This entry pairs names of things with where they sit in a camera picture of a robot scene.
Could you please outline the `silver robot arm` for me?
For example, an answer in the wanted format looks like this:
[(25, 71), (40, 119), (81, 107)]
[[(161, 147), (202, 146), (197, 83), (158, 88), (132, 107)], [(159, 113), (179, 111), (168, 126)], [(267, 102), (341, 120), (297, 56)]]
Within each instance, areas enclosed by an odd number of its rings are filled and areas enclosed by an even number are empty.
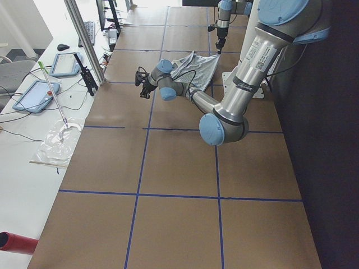
[(232, 14), (248, 15), (257, 22), (252, 29), (255, 37), (244, 59), (231, 73), (231, 82), (222, 101), (216, 101), (192, 82), (179, 82), (172, 77), (173, 66), (162, 59), (150, 72), (138, 70), (135, 85), (142, 86), (140, 96), (148, 99), (159, 89), (163, 100), (183, 96), (204, 115), (199, 130), (209, 145), (236, 142), (248, 132), (244, 117), (247, 105), (269, 76), (269, 70), (281, 50), (291, 44), (308, 44), (324, 40), (330, 30), (331, 1), (220, 1), (216, 24), (217, 49), (222, 50)]
[(231, 15), (249, 15), (253, 1), (222, 0), (218, 3), (218, 19), (215, 23), (218, 40), (215, 43), (217, 53), (221, 54), (228, 35)]

